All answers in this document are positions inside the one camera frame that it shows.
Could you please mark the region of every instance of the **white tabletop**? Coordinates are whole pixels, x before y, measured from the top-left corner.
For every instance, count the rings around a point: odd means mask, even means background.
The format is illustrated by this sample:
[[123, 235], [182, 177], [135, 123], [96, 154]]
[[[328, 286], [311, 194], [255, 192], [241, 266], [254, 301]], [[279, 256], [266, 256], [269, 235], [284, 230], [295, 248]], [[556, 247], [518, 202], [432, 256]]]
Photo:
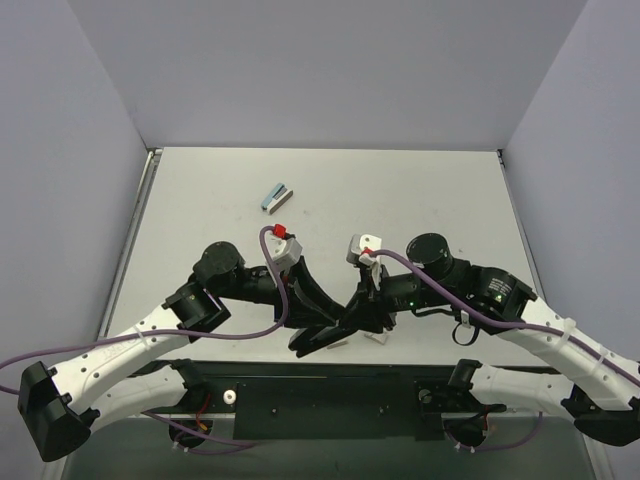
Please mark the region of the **white tabletop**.
[[[294, 195], [269, 216], [260, 203], [279, 182]], [[404, 254], [417, 235], [438, 232], [454, 256], [503, 268], [533, 286], [495, 153], [165, 148], [109, 334], [125, 330], [162, 303], [215, 241], [234, 243], [247, 266], [264, 264], [257, 235], [273, 223], [296, 234], [311, 274], [342, 304], [358, 279], [345, 261], [354, 233], [382, 237], [385, 248]], [[391, 259], [385, 265], [392, 275], [406, 272]], [[233, 316], [218, 333], [249, 333], [272, 324], [272, 307], [224, 303]], [[287, 349], [293, 331], [286, 329], [257, 340], [198, 340], [165, 358], [425, 365], [474, 358], [494, 365], [542, 365], [528, 352], [486, 334], [471, 347], [455, 345], [455, 322], [448, 317], [418, 319], [401, 313], [397, 322], [384, 346], [359, 332], [345, 346], [302, 360]]]

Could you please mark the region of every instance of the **white table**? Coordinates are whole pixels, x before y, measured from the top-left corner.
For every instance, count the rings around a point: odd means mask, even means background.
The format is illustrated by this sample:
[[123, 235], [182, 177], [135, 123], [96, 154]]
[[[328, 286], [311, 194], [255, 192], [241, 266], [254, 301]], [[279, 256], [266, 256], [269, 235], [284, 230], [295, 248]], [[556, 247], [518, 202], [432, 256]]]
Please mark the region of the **white table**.
[[[267, 193], [283, 182], [294, 196], [274, 215]], [[415, 236], [438, 232], [453, 255], [503, 268], [533, 286], [531, 270], [495, 153], [373, 150], [165, 148], [113, 311], [109, 335], [125, 330], [183, 284], [204, 249], [234, 243], [247, 266], [264, 264], [258, 231], [281, 223], [297, 235], [313, 277], [336, 301], [351, 297], [357, 273], [346, 263], [354, 233], [383, 238], [404, 254]], [[405, 273], [385, 259], [391, 274]], [[265, 305], [224, 301], [233, 316], [216, 332], [247, 333], [271, 325]], [[165, 358], [194, 360], [542, 365], [528, 352], [481, 335], [472, 347], [451, 340], [444, 316], [398, 315], [382, 346], [358, 333], [348, 345], [296, 359], [293, 331], [258, 340], [199, 340]]]

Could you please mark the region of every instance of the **gray floor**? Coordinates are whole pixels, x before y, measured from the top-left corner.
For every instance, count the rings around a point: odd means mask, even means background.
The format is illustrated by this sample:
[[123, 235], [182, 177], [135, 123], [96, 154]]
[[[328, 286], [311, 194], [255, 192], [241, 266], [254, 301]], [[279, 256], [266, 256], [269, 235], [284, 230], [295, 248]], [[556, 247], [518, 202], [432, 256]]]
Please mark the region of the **gray floor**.
[[[514, 441], [533, 420], [494, 420], [492, 443]], [[448, 441], [410, 438], [278, 441], [228, 456], [172, 451], [164, 425], [146, 419], [115, 423], [67, 462], [65, 480], [132, 479], [593, 479], [584, 443], [567, 422], [545, 418], [538, 436], [518, 449], [457, 453]]]

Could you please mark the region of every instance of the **gray wall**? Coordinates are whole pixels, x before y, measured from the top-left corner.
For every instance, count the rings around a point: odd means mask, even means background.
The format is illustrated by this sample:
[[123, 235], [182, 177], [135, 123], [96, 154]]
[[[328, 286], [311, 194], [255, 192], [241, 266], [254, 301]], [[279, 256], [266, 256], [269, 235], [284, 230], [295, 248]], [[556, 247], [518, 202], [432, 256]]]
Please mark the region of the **gray wall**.
[[[551, 305], [640, 359], [640, 2], [590, 0], [506, 149]], [[640, 444], [610, 449], [640, 478]]]
[[[146, 153], [64, 0], [0, 2], [0, 71], [4, 360], [95, 335]], [[0, 478], [39, 478], [15, 397], [0, 418]]]
[[148, 145], [504, 147], [585, 0], [70, 0]]

